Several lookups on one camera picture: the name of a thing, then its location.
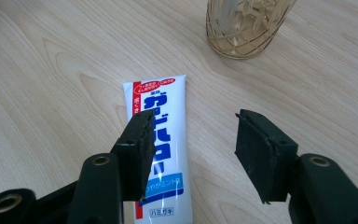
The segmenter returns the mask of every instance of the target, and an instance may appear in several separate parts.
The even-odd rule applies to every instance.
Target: tabletop
[[[216,54],[207,0],[0,0],[0,192],[43,197],[78,179],[127,124],[122,84],[186,74],[194,223],[290,223],[262,204],[235,144],[240,109],[358,187],[358,1],[298,0],[259,55]],[[125,221],[133,222],[125,203]]]

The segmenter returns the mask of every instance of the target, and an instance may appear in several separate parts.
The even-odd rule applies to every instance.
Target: blue label
[[[146,187],[146,202],[140,201],[140,205],[154,201],[181,195],[184,192],[182,173],[165,175],[150,179]]]

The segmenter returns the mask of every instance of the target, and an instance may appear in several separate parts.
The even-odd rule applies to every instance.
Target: light wood surface
[[[127,123],[122,83],[187,74],[194,223],[290,223],[234,155],[241,108],[325,155],[358,187],[358,1],[298,0],[267,49],[235,61],[205,31],[207,0],[0,0],[0,192],[78,179]],[[132,207],[125,204],[126,223]]]

